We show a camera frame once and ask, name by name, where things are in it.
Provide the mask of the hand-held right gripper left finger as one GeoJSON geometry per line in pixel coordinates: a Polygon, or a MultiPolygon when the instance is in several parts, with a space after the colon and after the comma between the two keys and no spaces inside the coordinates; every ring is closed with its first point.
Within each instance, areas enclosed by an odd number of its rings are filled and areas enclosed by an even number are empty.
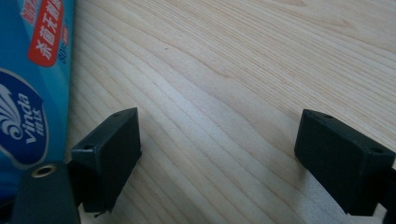
{"type": "Polygon", "coordinates": [[[121,110],[71,149],[69,174],[76,204],[87,213],[113,210],[142,156],[138,110],[121,110]]]}

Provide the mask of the blue wet wipes packet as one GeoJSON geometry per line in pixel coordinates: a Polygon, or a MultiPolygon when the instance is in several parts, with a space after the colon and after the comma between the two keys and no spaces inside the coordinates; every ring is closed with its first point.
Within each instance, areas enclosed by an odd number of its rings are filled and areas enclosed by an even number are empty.
{"type": "Polygon", "coordinates": [[[75,0],[0,0],[0,204],[64,159],[75,0]]]}

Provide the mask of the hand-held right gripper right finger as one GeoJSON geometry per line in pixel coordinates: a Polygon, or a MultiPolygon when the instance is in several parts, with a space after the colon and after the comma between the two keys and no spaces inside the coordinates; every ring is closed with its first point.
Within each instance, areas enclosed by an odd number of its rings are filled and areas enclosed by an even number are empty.
{"type": "Polygon", "coordinates": [[[305,109],[294,153],[352,216],[374,214],[382,204],[396,217],[396,153],[330,115],[305,109]]]}

